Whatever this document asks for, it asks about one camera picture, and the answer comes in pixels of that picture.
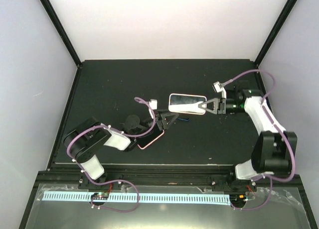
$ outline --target clear plastic sheet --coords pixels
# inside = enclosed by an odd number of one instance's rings
[[[257,188],[257,197],[266,198],[269,194],[269,188]],[[275,188],[271,191],[270,201],[276,203],[283,203],[290,207],[297,209],[298,211],[305,213],[304,206],[299,202],[288,190]]]
[[[138,186],[141,193],[215,194],[209,188]],[[42,201],[45,191],[80,191],[76,185],[40,185],[27,223],[27,229],[55,228],[218,228],[310,229],[306,212],[297,188],[277,188],[268,204],[260,210],[245,212],[220,205],[140,204],[132,213],[121,214],[92,209],[85,202]],[[122,186],[121,192],[134,192]],[[264,202],[268,188],[258,188],[256,199],[248,201],[247,208]],[[127,209],[133,204],[109,203],[108,206]]]

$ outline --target mobile phone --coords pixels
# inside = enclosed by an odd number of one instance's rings
[[[138,147],[140,149],[145,149],[158,140],[161,136],[164,135],[164,130],[160,130],[157,124],[154,126],[154,129],[147,135],[137,138]]]
[[[206,113],[204,109],[198,107],[200,103],[207,101],[205,96],[171,94],[169,96],[168,110],[170,112],[203,115]]]

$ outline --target black frame edge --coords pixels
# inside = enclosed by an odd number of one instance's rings
[[[305,190],[299,190],[299,194],[301,197],[301,201],[303,202],[304,209],[306,211],[306,215],[308,218],[310,228],[311,229],[318,229],[318,225],[316,223],[315,216],[314,216],[313,211],[311,209],[311,205],[310,205],[310,202],[308,200],[308,197],[307,197]]]
[[[66,31],[64,30],[62,23],[60,22],[57,14],[55,13],[53,6],[50,3],[50,0],[40,0],[44,9],[46,10],[47,14],[49,15],[53,25],[55,26],[55,29],[59,33],[64,45],[68,49],[71,57],[73,58],[73,61],[77,67],[81,66],[81,60],[78,57],[68,35],[66,34]]]
[[[26,207],[25,207],[25,210],[24,210],[21,222],[20,222],[19,229],[24,229],[26,227],[26,224],[28,222],[28,219],[29,219],[29,216],[31,213],[31,209],[33,206],[33,202],[34,202],[34,199],[36,196],[37,189],[38,189],[38,187],[33,187],[31,190],[31,194],[30,194],[29,200],[26,204]]]
[[[66,102],[66,106],[65,106],[65,109],[64,109],[64,112],[63,112],[61,123],[60,123],[59,129],[58,129],[55,141],[54,141],[53,149],[52,149],[52,152],[51,152],[47,167],[46,167],[48,170],[52,167],[52,164],[54,163],[53,159],[55,157],[55,154],[59,150],[59,146],[60,146],[60,143],[61,143],[61,140],[62,140],[62,137],[63,137],[65,124],[66,124],[66,121],[68,119],[68,116],[69,116],[69,113],[70,113],[70,108],[71,108],[71,105],[72,105],[72,102],[73,102],[73,98],[74,98],[74,95],[75,95],[75,91],[76,91],[76,88],[78,86],[79,79],[80,79],[80,76],[81,76],[81,71],[82,71],[82,66],[78,67],[78,69],[77,69],[77,71],[75,73],[75,77],[74,77],[74,80],[73,80],[71,91],[70,91],[68,100]]]
[[[293,9],[295,3],[297,0],[287,0],[284,8],[282,9],[281,13],[279,14],[279,17],[277,18],[273,28],[271,29],[263,47],[261,48],[256,60],[255,65],[258,67],[264,57],[266,56],[270,46],[272,45],[273,41],[275,40],[278,32],[280,31],[281,27],[284,25],[289,13]]]

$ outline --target black tabletop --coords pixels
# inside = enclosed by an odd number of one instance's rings
[[[157,99],[167,109],[171,93],[216,96],[212,84],[224,82],[254,68],[249,60],[89,60],[83,64],[64,128],[64,135],[87,118],[121,129],[129,115],[149,117],[146,106],[134,101]],[[254,74],[242,78],[257,89]],[[207,165],[238,164],[250,158],[258,138],[246,114],[181,115],[153,145],[131,152],[104,147],[97,153],[102,164]],[[63,143],[55,163],[71,163]]]

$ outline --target wire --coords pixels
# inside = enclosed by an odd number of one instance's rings
[[[138,138],[138,137],[142,137],[142,136],[144,136],[144,135],[147,135],[149,132],[151,132],[151,130],[154,128],[154,126],[155,126],[155,124],[156,124],[156,117],[155,117],[155,113],[154,113],[154,111],[153,111],[153,109],[152,109],[152,107],[150,106],[150,104],[149,103],[147,103],[145,100],[143,100],[142,98],[139,98],[139,97],[134,97],[134,100],[137,102],[137,103],[139,103],[139,104],[144,104],[144,105],[146,105],[149,109],[150,109],[150,111],[151,111],[151,114],[152,114],[152,116],[153,116],[153,122],[152,122],[152,125],[151,125],[151,127],[146,131],[146,132],[144,132],[144,133],[141,133],[141,134],[136,134],[136,135],[134,135],[134,134],[126,134],[126,133],[123,133],[122,131],[119,131],[119,130],[117,130],[117,129],[115,129],[115,128],[110,128],[111,130],[113,130],[113,131],[116,131],[116,132],[118,132],[118,133],[121,133],[122,135],[124,135],[124,136],[126,136],[126,137],[134,137],[134,138]]]
[[[232,78],[232,79],[230,79],[230,80],[228,80],[228,81],[222,83],[221,85],[222,85],[222,87],[225,87],[225,86],[227,86],[228,84],[232,83],[233,81],[236,81],[238,78],[240,78],[240,77],[242,77],[242,76],[244,76],[244,75],[247,75],[247,74],[249,74],[249,73],[253,73],[253,72],[262,72],[262,73],[265,73],[265,74],[269,75],[269,76],[271,77],[271,79],[273,79],[273,86],[272,86],[272,87],[270,88],[270,90],[262,97],[261,103],[263,103],[264,100],[265,100],[265,98],[267,98],[267,97],[272,93],[272,91],[274,90],[274,88],[276,87],[276,79],[275,79],[274,75],[271,74],[271,73],[268,72],[268,71],[257,70],[257,69],[256,69],[256,70],[248,70],[248,71],[245,71],[245,72],[243,72],[243,73],[240,73],[238,76],[235,76],[234,78]]]
[[[117,179],[117,180],[112,180],[112,181],[108,181],[108,182],[105,182],[105,183],[96,183],[93,181],[93,179],[85,172],[85,175],[88,177],[89,181],[95,185],[99,185],[99,186],[102,186],[102,185],[107,185],[107,184],[110,184],[110,183],[117,183],[117,182],[122,182],[122,183],[127,183],[127,184],[130,184],[136,191],[136,194],[137,194],[137,201],[136,201],[136,204],[134,207],[132,207],[131,209],[128,209],[128,210],[119,210],[119,209],[115,209],[115,208],[110,208],[110,207],[102,207],[102,206],[98,206],[99,208],[102,208],[102,209],[107,209],[107,210],[111,210],[111,211],[114,211],[114,212],[118,212],[118,213],[130,213],[132,211],[134,211],[138,206],[139,206],[139,201],[140,201],[140,194],[139,194],[139,191],[138,189],[136,188],[136,186],[129,182],[129,181],[126,181],[126,180],[123,180],[123,179]],[[91,200],[91,206],[92,207],[96,207],[96,205],[93,204],[93,198]]]
[[[232,203],[230,203],[230,206],[234,209],[234,210],[241,210],[241,211],[253,211],[253,210],[257,210],[257,209],[260,209],[262,208],[263,206],[265,206],[268,201],[270,200],[270,197],[271,197],[271,191],[273,190],[273,180],[272,178],[269,177],[269,175],[265,175],[266,177],[268,177],[270,179],[270,187],[269,187],[269,194],[266,198],[266,200],[259,206],[257,207],[254,207],[254,208],[237,208],[235,207]]]
[[[249,187],[249,185],[247,185],[246,187],[248,188],[248,190],[249,190],[250,192],[252,192],[252,193],[254,194],[254,196],[256,196],[256,193]]]
[[[177,118],[177,119],[181,121],[189,121],[189,118]]]
[[[123,132],[121,132],[121,131],[119,131],[119,130],[117,130],[117,129],[111,128],[111,127],[109,127],[109,129],[114,130],[114,131],[116,131],[116,132],[119,132],[119,133],[121,133],[122,135],[124,135],[124,136],[126,136],[126,137],[142,137],[142,136],[148,134],[148,133],[154,128],[154,126],[155,126],[155,124],[156,124],[156,120],[155,120],[155,113],[154,113],[153,109],[151,108],[151,106],[150,106],[145,100],[143,100],[143,99],[141,99],[141,98],[139,98],[139,97],[135,97],[134,100],[135,100],[137,103],[139,103],[139,104],[144,104],[144,105],[146,105],[146,106],[150,109],[151,114],[153,115],[153,124],[152,124],[152,126],[151,126],[146,132],[144,132],[144,133],[142,133],[142,134],[138,134],[138,135],[126,134],[126,133],[123,133]],[[66,149],[67,155],[68,155],[70,158],[72,158],[72,159],[75,160],[75,158],[74,158],[74,157],[71,155],[71,153],[70,153],[70,150],[71,150],[72,145],[73,145],[80,137],[82,137],[83,135],[85,135],[85,134],[87,134],[88,132],[91,132],[91,131],[93,131],[93,130],[96,130],[96,129],[98,129],[98,128],[108,128],[108,127],[107,127],[106,125],[103,125],[103,124],[102,124],[102,125],[96,125],[96,126],[93,126],[93,127],[91,127],[91,128],[88,128],[87,130],[83,131],[82,133],[79,133],[79,134],[69,143],[69,145],[68,145],[68,147],[67,147],[67,149]],[[100,208],[108,209],[108,210],[111,210],[111,211],[114,211],[114,212],[119,212],[119,213],[129,213],[129,212],[134,211],[134,210],[139,206],[140,194],[139,194],[138,189],[136,188],[136,186],[135,186],[133,183],[131,183],[131,182],[129,182],[129,181],[126,181],[126,180],[122,180],[122,179],[112,180],[112,181],[108,181],[108,182],[104,182],[104,183],[97,183],[97,182],[95,182],[95,181],[89,176],[89,174],[88,174],[87,172],[85,172],[85,169],[81,166],[81,164],[79,164],[78,162],[76,162],[76,164],[79,166],[79,168],[81,168],[81,169],[84,171],[84,173],[85,173],[86,177],[88,178],[88,180],[89,180],[92,184],[94,184],[94,185],[102,186],[102,185],[112,184],[112,183],[116,183],[116,182],[122,182],[122,183],[130,184],[130,185],[135,189],[136,194],[137,194],[137,202],[136,202],[136,204],[135,204],[135,206],[134,206],[133,208],[131,208],[131,209],[129,209],[129,210],[118,210],[118,209],[115,209],[115,208],[101,207],[101,206],[99,206]]]
[[[228,187],[228,189],[229,189],[230,191],[235,192],[234,190],[232,190],[232,189],[230,188],[228,182],[226,182],[226,186]]]
[[[270,95],[272,93],[272,91],[274,90],[274,88],[276,87],[276,80],[275,80],[275,77],[273,76],[273,74],[269,73],[268,71],[263,71],[263,70],[248,70],[248,71],[245,71],[241,74],[239,74],[238,76],[222,83],[222,86],[227,86],[228,84],[232,83],[233,81],[237,80],[238,78],[246,75],[246,74],[249,74],[249,73],[252,73],[252,72],[262,72],[262,73],[265,73],[267,75],[269,75],[272,79],[273,79],[273,86],[271,87],[271,89],[262,97],[262,100],[261,100],[261,104],[264,102],[265,98]],[[262,105],[262,109],[263,111],[265,112],[267,118],[269,119],[270,123],[274,126],[274,128],[278,131],[278,133],[280,134],[280,136],[282,137],[282,139],[284,140],[285,144],[286,144],[286,147],[288,149],[288,152],[289,152],[289,155],[290,155],[290,158],[291,158],[291,165],[292,165],[292,170],[290,172],[290,175],[288,178],[278,178],[278,177],[275,177],[275,176],[272,176],[272,175],[267,175],[269,178],[271,179],[274,179],[278,182],[282,182],[282,183],[287,183],[287,182],[290,182],[293,178],[294,178],[294,175],[295,175],[295,172],[296,172],[296,161],[295,161],[295,156],[294,156],[294,152],[293,152],[293,149],[287,139],[287,137],[285,136],[284,132],[275,124],[275,121],[272,119],[272,117],[270,116],[270,114],[268,113],[266,107],[264,105]]]
[[[244,76],[246,74],[253,73],[253,72],[265,73],[265,74],[269,75],[272,78],[272,80],[273,80],[273,86],[270,88],[270,90],[261,99],[261,104],[263,104],[263,102],[266,99],[266,97],[268,97],[272,93],[274,88],[276,87],[275,77],[270,72],[262,71],[262,70],[248,70],[248,71],[245,71],[245,72],[239,74],[238,76],[236,76],[236,77],[234,77],[234,78],[222,83],[221,85],[223,87],[225,87],[226,85],[232,83],[233,81],[237,80],[238,78],[240,78],[240,77],[242,77],[242,76]],[[290,158],[291,158],[292,170],[291,170],[291,173],[290,173],[289,177],[287,177],[287,178],[278,178],[278,177],[275,177],[275,176],[272,176],[272,175],[269,175],[269,174],[263,175],[262,177],[268,177],[270,179],[269,195],[268,195],[267,199],[263,202],[263,204],[255,207],[255,208],[243,209],[243,208],[236,208],[231,203],[231,206],[234,209],[240,209],[240,210],[244,210],[244,211],[252,211],[252,210],[256,210],[256,209],[262,208],[264,205],[266,205],[268,203],[268,201],[270,199],[271,191],[273,189],[273,180],[276,180],[276,181],[279,181],[279,182],[282,182],[282,183],[289,182],[289,181],[291,181],[294,178],[294,175],[295,175],[295,172],[296,172],[296,161],[295,161],[294,152],[292,150],[292,147],[291,147],[287,137],[285,136],[284,132],[275,124],[274,119],[272,119],[272,117],[270,116],[270,114],[268,113],[268,111],[267,111],[267,109],[266,109],[266,107],[264,105],[262,105],[262,109],[265,112],[265,114],[266,114],[267,118],[269,119],[269,121],[271,122],[271,124],[273,125],[273,127],[278,131],[278,133],[280,134],[280,136],[282,137],[282,139],[284,140],[284,142],[286,144],[286,147],[287,147],[287,149],[289,151],[289,155],[290,155]],[[257,181],[257,180],[261,179],[262,177],[255,177],[254,180]]]
[[[109,188],[109,190],[108,190],[108,193],[110,193],[111,190],[112,190],[112,183],[110,184],[110,188]]]

